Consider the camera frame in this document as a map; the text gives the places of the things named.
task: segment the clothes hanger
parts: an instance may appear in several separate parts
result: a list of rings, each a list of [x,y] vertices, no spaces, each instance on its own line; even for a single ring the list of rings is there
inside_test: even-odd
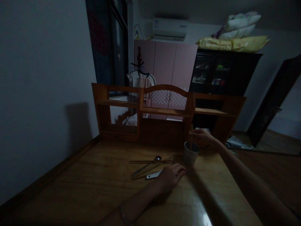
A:
[[[142,56],[141,56],[141,47],[138,47],[138,56],[137,56],[137,61],[138,61],[138,65],[131,63],[132,65],[138,67],[138,75],[140,77],[140,74],[146,75],[146,77],[148,78],[148,76],[150,76],[149,73],[144,73],[141,71],[141,66],[144,64],[144,61],[141,63],[142,61]]]

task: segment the ceiling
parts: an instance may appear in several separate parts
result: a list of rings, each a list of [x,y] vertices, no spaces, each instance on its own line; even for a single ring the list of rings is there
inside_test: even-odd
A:
[[[191,23],[223,25],[228,15],[257,11],[257,28],[301,30],[301,0],[138,0],[142,18],[188,19]]]

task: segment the forearm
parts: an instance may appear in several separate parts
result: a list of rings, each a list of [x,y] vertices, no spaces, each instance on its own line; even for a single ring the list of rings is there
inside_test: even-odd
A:
[[[134,222],[145,210],[148,204],[159,195],[160,191],[154,182],[150,182],[137,194],[123,203],[123,211],[130,222]],[[106,216],[100,225],[124,225],[119,209],[116,208]]]
[[[154,181],[146,185],[141,191],[124,202],[124,213],[129,221],[134,222],[145,210],[148,204],[160,194]]]
[[[249,168],[221,142],[214,145],[242,193],[264,225],[300,225],[299,220]]]

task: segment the shirt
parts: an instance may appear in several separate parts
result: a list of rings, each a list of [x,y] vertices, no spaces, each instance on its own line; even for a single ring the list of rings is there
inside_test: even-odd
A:
[[[129,81],[131,82],[132,84],[132,87],[140,87],[139,86],[139,79],[140,79],[140,76],[144,76],[144,77],[148,77],[150,79],[150,85],[151,86],[154,86],[156,85],[156,80],[155,80],[155,77],[151,74],[149,74],[149,76],[147,75],[143,75],[141,73],[138,74],[138,70],[135,70],[135,71],[131,71],[130,73],[128,73],[126,76],[128,77]],[[138,97],[138,93],[130,93],[130,95],[133,95],[133,96],[136,96]]]

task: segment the dark wooden cabinet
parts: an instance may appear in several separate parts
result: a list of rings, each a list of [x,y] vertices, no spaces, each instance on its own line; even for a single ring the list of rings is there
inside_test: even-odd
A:
[[[243,96],[262,54],[198,49],[189,91]],[[196,107],[221,109],[222,101],[197,100]],[[216,119],[196,114],[194,127],[214,128]]]

